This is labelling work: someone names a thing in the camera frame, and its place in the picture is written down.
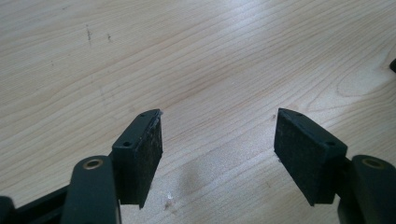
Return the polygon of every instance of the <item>light wood surface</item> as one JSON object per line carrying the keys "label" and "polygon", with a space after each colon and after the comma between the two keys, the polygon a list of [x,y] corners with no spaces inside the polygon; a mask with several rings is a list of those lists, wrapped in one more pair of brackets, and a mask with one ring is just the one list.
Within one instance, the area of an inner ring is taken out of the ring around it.
{"label": "light wood surface", "polygon": [[396,164],[396,3],[0,3],[0,194],[17,206],[163,111],[163,158],[123,223],[337,223],[274,153],[276,112],[306,114]]}

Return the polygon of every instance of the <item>wood grain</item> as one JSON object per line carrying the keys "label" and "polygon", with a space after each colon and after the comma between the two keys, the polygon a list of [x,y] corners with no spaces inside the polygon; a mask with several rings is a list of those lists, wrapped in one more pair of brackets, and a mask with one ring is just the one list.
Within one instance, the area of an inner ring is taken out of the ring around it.
{"label": "wood grain", "polygon": [[163,158],[124,223],[337,223],[273,149],[279,107],[396,164],[396,3],[0,3],[0,194],[17,206],[163,111]]}

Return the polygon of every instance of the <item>black object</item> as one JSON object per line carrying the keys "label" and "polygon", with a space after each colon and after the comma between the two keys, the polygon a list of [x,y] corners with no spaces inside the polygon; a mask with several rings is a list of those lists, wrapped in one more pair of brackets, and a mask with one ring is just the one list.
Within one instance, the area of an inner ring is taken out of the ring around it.
{"label": "black object", "polygon": [[390,64],[389,68],[396,73],[396,59]]}
{"label": "black object", "polygon": [[163,154],[161,111],[140,114],[110,155],[80,161],[69,186],[15,209],[0,197],[0,224],[121,223],[120,203],[142,208]]}
{"label": "black object", "polygon": [[396,223],[396,170],[347,146],[312,119],[279,108],[275,153],[311,205],[340,198],[341,223]]}

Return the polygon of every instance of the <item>wooden table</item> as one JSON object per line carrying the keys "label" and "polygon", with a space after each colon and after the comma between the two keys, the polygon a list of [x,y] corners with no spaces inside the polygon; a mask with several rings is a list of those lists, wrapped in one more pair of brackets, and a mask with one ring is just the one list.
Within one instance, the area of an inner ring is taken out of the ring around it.
{"label": "wooden table", "polygon": [[306,114],[396,164],[396,3],[14,0],[0,3],[0,194],[17,206],[163,111],[163,158],[124,223],[337,223],[273,143]]}

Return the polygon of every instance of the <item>tabletop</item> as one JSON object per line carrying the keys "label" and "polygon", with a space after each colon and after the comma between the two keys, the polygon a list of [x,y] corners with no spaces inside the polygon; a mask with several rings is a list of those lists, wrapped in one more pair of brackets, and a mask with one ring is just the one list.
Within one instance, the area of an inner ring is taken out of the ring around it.
{"label": "tabletop", "polygon": [[393,0],[0,3],[0,195],[17,207],[163,112],[145,207],[123,223],[338,223],[274,152],[277,110],[396,164]]}

